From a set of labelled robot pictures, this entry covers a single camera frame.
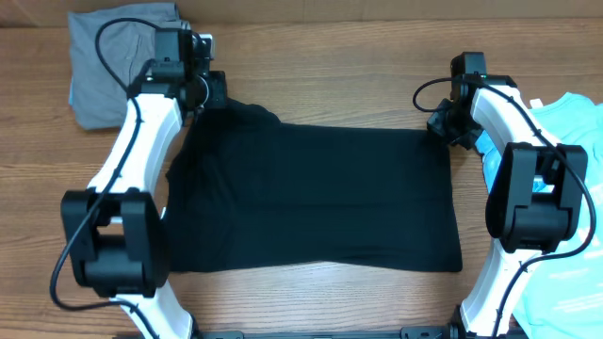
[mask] black t-shirt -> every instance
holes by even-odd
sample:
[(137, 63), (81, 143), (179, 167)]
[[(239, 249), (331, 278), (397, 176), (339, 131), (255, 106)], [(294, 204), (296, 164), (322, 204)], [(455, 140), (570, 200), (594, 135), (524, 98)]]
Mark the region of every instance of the black t-shirt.
[(281, 123), (230, 101), (191, 126), (168, 180), (172, 271), (463, 267), (448, 147), (426, 131)]

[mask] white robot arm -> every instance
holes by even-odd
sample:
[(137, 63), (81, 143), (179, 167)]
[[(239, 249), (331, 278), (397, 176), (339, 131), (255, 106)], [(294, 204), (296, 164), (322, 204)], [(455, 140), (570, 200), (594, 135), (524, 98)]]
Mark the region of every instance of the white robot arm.
[[(517, 103), (523, 105), (521, 103), (519, 90), (514, 86), (510, 84), (494, 84), (493, 86), (507, 95), (513, 96)], [(465, 103), (465, 108), (469, 108), (471, 120), (475, 123), (471, 128), (477, 127), (485, 129), (495, 142), (497, 149), (501, 154), (506, 152), (507, 145), (510, 143), (527, 142), (533, 146), (542, 146), (541, 141), (534, 136), (524, 118), (511, 103), (505, 101), (488, 89), (474, 89), (468, 97), (470, 97), (471, 100), (468, 103)], [(180, 131), (185, 115), (181, 111), (183, 106), (182, 100), (173, 96), (143, 91), (136, 97), (136, 100), (139, 103), (141, 118), (144, 122), (140, 126), (139, 136), (132, 152), (124, 163), (122, 176), (112, 186), (110, 193), (127, 195), (128, 192), (132, 192), (132, 189), (134, 188), (140, 193), (146, 193), (149, 196), (152, 196), (155, 192), (156, 181), (167, 150)], [(536, 119), (532, 116), (530, 116), (530, 118), (537, 123)], [(68, 195), (66, 195), (63, 204), (65, 204), (65, 202), (67, 202), (67, 205), (70, 203), (79, 203), (79, 205), (85, 206), (86, 204), (81, 201), (89, 201), (91, 195), (101, 192), (104, 189), (113, 169), (115, 169), (116, 164), (123, 156), (125, 145), (132, 135), (136, 121), (137, 111), (133, 103), (130, 102), (128, 103), (128, 111), (122, 131), (120, 132), (105, 165), (90, 181), (87, 195), (85, 198), (77, 196), (69, 199), (67, 199)], [(454, 143), (460, 143), (465, 147), (470, 146), (469, 144), (471, 142), (469, 141), (467, 143), (466, 136), (471, 135), (471, 133), (463, 131), (462, 133), (457, 133), (457, 135), (450, 137), (450, 135), (447, 134), (448, 131), (446, 126), (443, 126), (442, 124), (436, 126), (433, 124), (434, 121), (437, 121), (437, 117), (435, 117), (435, 120), (433, 117), (430, 119), (428, 128), (436, 134), (440, 134), (447, 139), (448, 142), (454, 141)], [(544, 129), (542, 133), (553, 144), (559, 143), (555, 137), (544, 131)], [(529, 183), (527, 189), (531, 192), (531, 182), (528, 181), (527, 183)], [(63, 205), (61, 205), (61, 210), (66, 233), (69, 237), (69, 229), (70, 227), (73, 228), (73, 226), (68, 225), (70, 218), (73, 220), (78, 220), (78, 218), (81, 219), (82, 212), (80, 211), (79, 215), (77, 213), (70, 215), (69, 209)], [(114, 223), (124, 222), (126, 245), (130, 245), (128, 241), (133, 241), (127, 238), (128, 231), (126, 228), (131, 227), (127, 225), (128, 220), (126, 220), (126, 218), (123, 220), (120, 218), (111, 219)], [(491, 230), (491, 226), (488, 225), (488, 229), (491, 234), (497, 232), (496, 227), (493, 228), (493, 231)], [(520, 237), (520, 240), (525, 240), (524, 242), (521, 242), (517, 240), (517, 234), (509, 235), (507, 229), (504, 229), (503, 231), (501, 236), (493, 238), (490, 251), (478, 281), (474, 289), (459, 308), (461, 320), (459, 326), (463, 329), (460, 331), (462, 334), (459, 334), (460, 332), (457, 333), (457, 335), (459, 335), (458, 338), (469, 337), (467, 335), (468, 333), (471, 333), (473, 337), (489, 336), (492, 333), (494, 323), (497, 320), (498, 303), (514, 273), (519, 269), (522, 262), (539, 255), (543, 250), (538, 246), (532, 246), (533, 244), (531, 244), (530, 241), (533, 239), (529, 236), (521, 234), (523, 237)], [(564, 234), (560, 237), (567, 239), (573, 234), (571, 231), (568, 233), (570, 234)], [(556, 248), (558, 244), (559, 239), (556, 244), (548, 245)], [(153, 244), (150, 242), (145, 246), (151, 248)], [(84, 273), (81, 270), (78, 271), (78, 269), (81, 269), (78, 268), (76, 264), (78, 263), (78, 260), (80, 263), (83, 263), (86, 260), (91, 259), (90, 255), (86, 254), (87, 250), (88, 249), (75, 249), (71, 251), (74, 275), (81, 285), (93, 287), (102, 297), (110, 297), (113, 300), (127, 300), (138, 305), (138, 308), (146, 316), (153, 327), (153, 330), (161, 339), (188, 339), (196, 338), (197, 335), (199, 335), (194, 317), (185, 311), (178, 303), (176, 296), (171, 290), (170, 284), (167, 282), (166, 272), (155, 274), (151, 279), (153, 283), (151, 283), (150, 286), (147, 285), (147, 282), (137, 282), (138, 284), (142, 283), (143, 287), (133, 289), (132, 286), (126, 286), (127, 288), (120, 288), (118, 285), (115, 285), (115, 282), (112, 282), (113, 284), (102, 282), (99, 287), (98, 284), (95, 285), (94, 282), (91, 282), (87, 277), (84, 277)], [(151, 258), (150, 260), (155, 259), (154, 255), (157, 256), (159, 254), (153, 254), (153, 251), (151, 250), (151, 255), (149, 256)], [(537, 265), (531, 266), (529, 271), (523, 274), (515, 284), (513, 292), (509, 295), (506, 307), (502, 310), (502, 321), (497, 332), (498, 334), (507, 332), (511, 312), (518, 302), (524, 287), (528, 283), (530, 275), (536, 267)], [(144, 323), (137, 314), (132, 313), (127, 307), (123, 308), (140, 329), (142, 335), (145, 338), (152, 338), (152, 335), (145, 328)]]

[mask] gray towel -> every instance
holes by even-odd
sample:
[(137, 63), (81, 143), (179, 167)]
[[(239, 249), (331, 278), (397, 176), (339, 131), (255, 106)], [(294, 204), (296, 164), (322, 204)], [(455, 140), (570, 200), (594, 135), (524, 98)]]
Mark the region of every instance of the gray towel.
[[(77, 122), (85, 129), (123, 125), (126, 96), (96, 56), (94, 38), (102, 24), (124, 17), (143, 19), (161, 27), (190, 29), (190, 24), (180, 20), (178, 8), (171, 3), (127, 5), (92, 13), (70, 12), (73, 70), (70, 104)], [(139, 73), (142, 64), (155, 56), (154, 32), (151, 27), (136, 23), (114, 24), (103, 32), (103, 56), (126, 85)]]

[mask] wire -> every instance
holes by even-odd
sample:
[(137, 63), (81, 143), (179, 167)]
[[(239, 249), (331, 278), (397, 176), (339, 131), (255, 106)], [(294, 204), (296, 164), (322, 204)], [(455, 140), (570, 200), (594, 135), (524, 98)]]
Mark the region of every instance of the wire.
[(497, 309), (497, 320), (495, 322), (495, 326), (492, 330), (492, 335), (491, 338), (496, 338), (497, 337), (497, 333), (498, 333), (498, 327), (500, 326), (500, 320), (502, 318), (502, 313), (504, 311), (505, 308), (505, 304), (507, 302), (507, 299), (509, 298), (509, 295), (511, 294), (511, 290), (513, 289), (513, 286), (515, 285), (515, 283), (517, 283), (517, 280), (519, 279), (519, 276), (521, 275), (521, 273), (523, 273), (524, 271), (527, 271), (528, 266), (535, 264), (535, 263), (539, 263), (545, 260), (554, 260), (554, 259), (562, 259), (562, 258), (568, 258), (577, 254), (580, 254), (582, 251), (584, 251), (590, 244), (591, 241), (593, 240), (593, 237), (595, 236), (595, 230), (596, 230), (596, 212), (595, 212), (595, 204), (593, 202), (593, 198), (591, 197), (591, 194), (588, 190), (588, 187), (586, 187), (586, 185), (584, 184), (584, 181), (582, 181), (582, 179), (578, 176), (578, 174), (576, 173), (576, 170), (572, 167), (571, 164), (569, 164), (569, 162), (567, 161), (567, 159), (565, 158), (565, 156), (563, 156), (563, 154), (557, 150), (557, 148), (550, 142), (548, 141), (541, 133), (541, 130), (538, 129), (536, 127), (536, 125), (534, 124), (534, 122), (530, 119), (530, 116), (528, 115), (528, 113), (523, 109), (523, 107), (518, 104), (513, 97), (508, 96), (507, 94), (503, 93), (502, 91), (493, 88), (490, 85), (486, 85), (483, 84), (482, 82), (479, 81), (474, 81), (474, 80), (469, 80), (469, 79), (463, 79), (462, 77), (458, 76), (458, 77), (454, 77), (454, 78), (439, 78), (439, 79), (434, 79), (430, 82), (427, 82), (425, 84), (423, 84), (421, 87), (419, 87), (415, 94), (413, 95), (413, 105), (415, 105), (416, 109), (423, 111), (423, 112), (435, 112), (438, 111), (440, 109), (425, 109), (421, 106), (419, 106), (416, 103), (416, 96), (418, 95), (418, 93), (423, 90), (424, 88), (432, 85), (432, 84), (436, 84), (436, 83), (441, 83), (441, 82), (460, 82), (460, 83), (466, 83), (469, 85), (473, 85), (476, 86), (477, 88), (480, 89), (488, 89), (492, 92), (494, 92), (495, 94), (497, 94), (498, 96), (500, 96), (501, 98), (505, 99), (507, 102), (509, 102), (511, 105), (513, 105), (513, 107), (515, 107), (515, 109), (517, 109), (517, 111), (519, 112), (519, 114), (521, 115), (521, 117), (526, 121), (526, 124), (530, 127), (530, 129), (533, 131), (534, 135), (536, 137), (538, 137), (547, 147), (549, 150), (551, 150), (555, 156), (559, 159), (559, 161), (565, 166), (565, 168), (567, 169), (567, 171), (570, 173), (570, 175), (572, 176), (572, 178), (574, 178), (574, 180), (576, 181), (576, 184), (578, 184), (580, 190), (582, 191), (582, 194), (584, 194), (584, 198), (586, 200), (586, 204), (588, 206), (588, 211), (589, 211), (589, 217), (590, 217), (590, 229), (588, 234), (586, 235), (586, 238), (584, 239), (584, 241), (582, 242), (582, 244), (580, 246), (578, 246), (575, 250), (570, 250), (569, 252), (566, 253), (559, 253), (559, 254), (547, 254), (547, 255), (542, 255), (536, 258), (532, 258), (529, 259), (528, 261), (526, 261), (525, 263), (521, 264), (521, 266), (519, 267), (519, 269), (517, 269), (517, 271), (515, 272), (515, 274), (513, 275), (513, 277), (511, 278), (511, 281), (509, 282), (509, 284), (507, 285), (507, 288), (505, 289), (505, 292), (502, 296), (502, 299), (500, 300), (500, 304), (498, 306)]
[[(98, 56), (99, 60), (101, 61), (101, 63), (105, 67), (106, 71), (118, 83), (118, 85), (120, 86), (120, 88), (122, 88), (123, 91), (126, 93), (126, 96), (128, 97), (128, 99), (132, 100), (132, 104), (134, 105), (134, 108), (136, 109), (136, 116), (137, 116), (136, 117), (136, 125), (134, 126), (134, 131), (132, 132), (132, 137), (130, 138), (130, 141), (128, 142), (128, 144), (127, 144), (127, 146), (126, 146), (126, 148), (125, 148), (125, 150), (123, 152), (123, 156), (120, 159), (120, 162), (118, 163), (117, 167), (113, 170), (113, 174), (111, 175), (111, 178), (107, 182), (105, 188), (103, 189), (103, 191), (101, 192), (101, 194), (98, 196), (98, 198), (96, 199), (96, 201), (90, 207), (88, 213), (82, 219), (82, 222), (79, 224), (79, 226), (77, 227), (77, 229), (73, 233), (73, 236), (71, 237), (71, 239), (69, 239), (69, 241), (65, 245), (65, 248), (63, 249), (63, 252), (59, 255), (58, 260), (57, 260), (57, 264), (55, 265), (55, 269), (53, 270), (53, 273), (52, 273), (52, 276), (51, 276), (51, 279), (50, 279), (50, 287), (49, 287), (49, 289), (50, 289), (50, 298), (55, 303), (55, 305), (58, 306), (59, 308), (63, 309), (63, 310), (66, 310), (66, 311), (87, 311), (87, 310), (94, 310), (94, 309), (99, 309), (99, 308), (103, 308), (103, 307), (107, 307), (107, 306), (124, 306), (124, 307), (127, 307), (127, 308), (130, 309), (131, 313), (135, 313), (139, 317), (140, 321), (144, 325), (144, 327), (147, 330), (147, 332), (149, 332), (151, 334), (151, 337), (153, 337), (154, 339), (159, 339), (159, 336), (153, 330), (153, 327), (151, 326), (151, 323), (149, 322), (149, 320), (147, 319), (147, 317), (144, 315), (144, 313), (139, 309), (138, 305), (135, 305), (134, 303), (132, 303), (130, 301), (127, 301), (127, 300), (112, 300), (112, 301), (93, 303), (93, 304), (89, 304), (89, 305), (73, 306), (73, 305), (68, 305), (68, 304), (63, 303), (58, 298), (58, 294), (57, 294), (58, 275), (60, 273), (60, 270), (63, 268), (63, 265), (65, 264), (65, 261), (67, 260), (67, 256), (69, 255), (69, 251), (71, 250), (71, 248), (73, 246), (73, 243), (75, 242), (75, 240), (77, 239), (77, 237), (79, 236), (79, 234), (82, 232), (82, 230), (84, 229), (84, 227), (89, 224), (90, 220), (92, 219), (92, 216), (98, 210), (99, 206), (101, 205), (101, 203), (105, 199), (105, 197), (108, 194), (108, 192), (111, 189), (111, 187), (115, 184), (115, 182), (117, 181), (117, 179), (120, 177), (120, 173), (122, 172), (123, 165), (125, 164), (125, 161), (127, 160), (128, 155), (132, 152), (132, 148), (134, 147), (134, 143), (136, 142), (136, 138), (137, 138), (137, 136), (139, 134), (140, 125), (142, 124), (142, 117), (141, 117), (140, 107), (139, 107), (138, 101), (136, 100), (135, 97), (133, 97), (133, 96), (130, 97), (130, 95), (127, 94), (128, 93), (127, 86), (120, 79), (120, 77), (117, 74), (115, 74), (115, 72), (113, 72), (113, 70), (111, 70), (111, 68), (109, 67), (109, 65), (106, 63), (106, 60), (103, 57), (103, 54), (101, 53), (100, 40), (101, 40), (101, 35), (103, 34), (103, 31), (105, 31), (105, 29), (107, 27), (109, 27), (109, 26), (111, 26), (113, 24), (125, 23), (125, 22), (146, 24), (146, 25), (148, 25), (148, 26), (150, 26), (150, 27), (152, 27), (154, 29), (158, 29), (159, 26), (157, 26), (156, 24), (152, 24), (152, 23), (149, 23), (147, 21), (138, 19), (138, 18), (120, 18), (120, 19), (115, 19), (115, 20), (111, 20), (111, 21), (106, 22), (103, 25), (101, 25), (101, 27), (99, 28), (99, 30), (96, 32), (96, 37), (95, 37), (95, 40), (94, 40), (94, 46), (96, 48), (96, 55)], [(148, 70), (148, 66), (147, 65), (148, 65), (148, 62), (145, 63), (145, 67), (143, 67), (143, 69), (142, 69), (142, 71), (144, 71), (145, 73), (146, 73), (146, 70)]]

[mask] blue towel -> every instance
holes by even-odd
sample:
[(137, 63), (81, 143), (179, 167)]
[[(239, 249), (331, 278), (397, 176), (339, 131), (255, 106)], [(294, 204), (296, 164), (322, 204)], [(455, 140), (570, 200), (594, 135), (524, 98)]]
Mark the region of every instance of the blue towel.
[[(565, 93), (556, 103), (532, 109), (536, 119), (564, 144), (580, 145), (588, 154), (586, 185), (595, 201), (597, 230), (591, 246), (566, 259), (543, 262), (532, 275), (513, 310), (529, 338), (600, 338), (603, 333), (603, 105)], [(500, 154), (486, 132), (476, 143), (483, 154), (488, 191), (497, 175)], [(534, 191), (546, 190), (535, 181)], [(578, 231), (557, 252), (575, 249), (590, 226), (582, 200)]]

